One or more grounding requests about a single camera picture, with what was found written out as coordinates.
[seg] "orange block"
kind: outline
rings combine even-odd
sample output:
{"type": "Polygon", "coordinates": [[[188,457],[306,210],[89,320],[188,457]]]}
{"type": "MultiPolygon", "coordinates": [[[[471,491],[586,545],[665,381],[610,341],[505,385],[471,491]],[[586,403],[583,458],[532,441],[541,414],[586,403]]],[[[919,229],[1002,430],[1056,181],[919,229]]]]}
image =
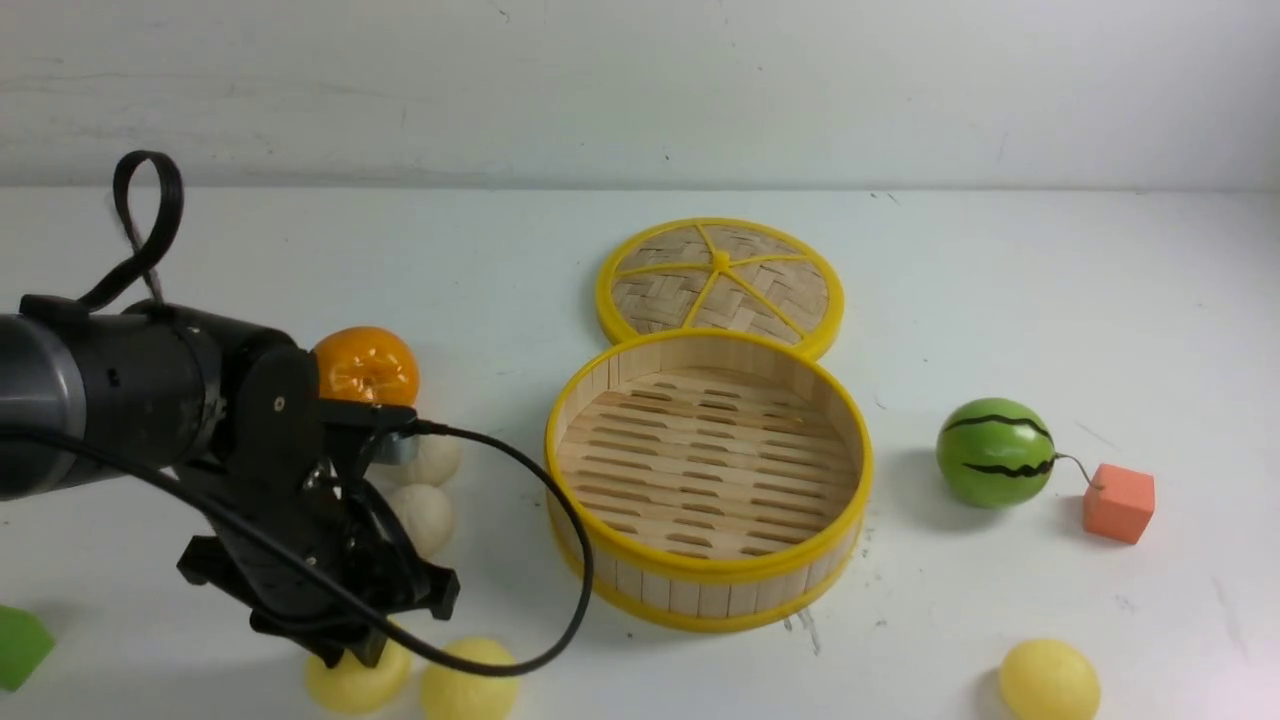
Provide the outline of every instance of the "orange block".
{"type": "Polygon", "coordinates": [[[1137,544],[1156,514],[1156,478],[1115,465],[1098,465],[1084,493],[1084,529],[1137,544]]]}

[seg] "yellow plastic ball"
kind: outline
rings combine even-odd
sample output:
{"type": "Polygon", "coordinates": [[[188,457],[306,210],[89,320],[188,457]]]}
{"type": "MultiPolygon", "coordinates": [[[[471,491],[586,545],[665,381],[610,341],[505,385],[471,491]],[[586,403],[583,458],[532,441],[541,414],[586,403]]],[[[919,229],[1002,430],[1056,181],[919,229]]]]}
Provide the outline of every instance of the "yellow plastic ball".
{"type": "MultiPolygon", "coordinates": [[[[489,638],[465,638],[444,650],[489,665],[516,661],[489,638]]],[[[481,678],[431,665],[422,673],[422,711],[426,720],[503,720],[516,705],[518,691],[520,678],[481,678]]]]}
{"type": "Polygon", "coordinates": [[[307,693],[325,710],[342,715],[367,715],[387,705],[408,680],[410,655],[388,642],[381,660],[365,667],[356,656],[343,653],[334,669],[316,656],[307,660],[307,693]]]}
{"type": "Polygon", "coordinates": [[[1093,720],[1102,702],[1089,660],[1055,639],[1009,651],[1000,665],[1000,692],[1020,720],[1093,720]]]}

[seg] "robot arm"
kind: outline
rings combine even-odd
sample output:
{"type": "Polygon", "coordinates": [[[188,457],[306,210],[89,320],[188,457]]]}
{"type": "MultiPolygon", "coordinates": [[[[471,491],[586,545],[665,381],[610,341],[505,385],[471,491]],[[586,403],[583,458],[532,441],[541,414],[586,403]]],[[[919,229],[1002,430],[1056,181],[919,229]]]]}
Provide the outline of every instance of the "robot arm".
{"type": "MultiPolygon", "coordinates": [[[[558,655],[585,614],[590,547],[568,500],[527,457],[420,420],[412,407],[320,398],[315,356],[280,331],[159,299],[119,315],[95,313],[148,273],[177,232],[180,178],[166,156],[122,160],[116,206],[143,160],[156,164],[163,184],[147,243],[79,300],[26,296],[19,314],[0,315],[0,501],[172,468],[182,492],[170,495],[204,506],[214,530],[191,541],[178,569],[248,606],[259,633],[293,641],[330,667],[344,652],[376,665],[389,634],[430,660],[484,675],[522,674],[558,655]],[[511,454],[548,483],[580,529],[579,612],[544,656],[508,667],[472,664],[365,619],[425,609],[447,620],[453,612],[457,575],[417,557],[364,478],[374,460],[412,457],[416,436],[429,432],[511,454]]],[[[132,233],[127,210],[122,219],[132,233]]]]}

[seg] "bamboo steamer lid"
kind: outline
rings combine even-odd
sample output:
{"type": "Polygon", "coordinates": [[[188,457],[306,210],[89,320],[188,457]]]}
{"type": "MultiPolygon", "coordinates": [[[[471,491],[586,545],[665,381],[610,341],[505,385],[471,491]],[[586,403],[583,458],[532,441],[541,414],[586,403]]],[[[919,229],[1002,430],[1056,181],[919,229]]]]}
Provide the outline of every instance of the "bamboo steamer lid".
{"type": "Polygon", "coordinates": [[[835,270],[799,240],[728,218],[649,228],[605,261],[595,288],[604,334],[719,328],[781,342],[817,359],[831,347],[845,299],[835,270]]]}

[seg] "toy orange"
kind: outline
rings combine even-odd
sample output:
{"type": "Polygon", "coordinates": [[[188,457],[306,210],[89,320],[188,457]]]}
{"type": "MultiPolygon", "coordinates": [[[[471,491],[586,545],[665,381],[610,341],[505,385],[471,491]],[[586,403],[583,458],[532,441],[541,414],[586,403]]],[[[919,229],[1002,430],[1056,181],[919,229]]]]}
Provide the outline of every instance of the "toy orange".
{"type": "Polygon", "coordinates": [[[410,406],[417,401],[417,360],[392,332],[347,328],[321,340],[314,352],[320,397],[410,406]]]}

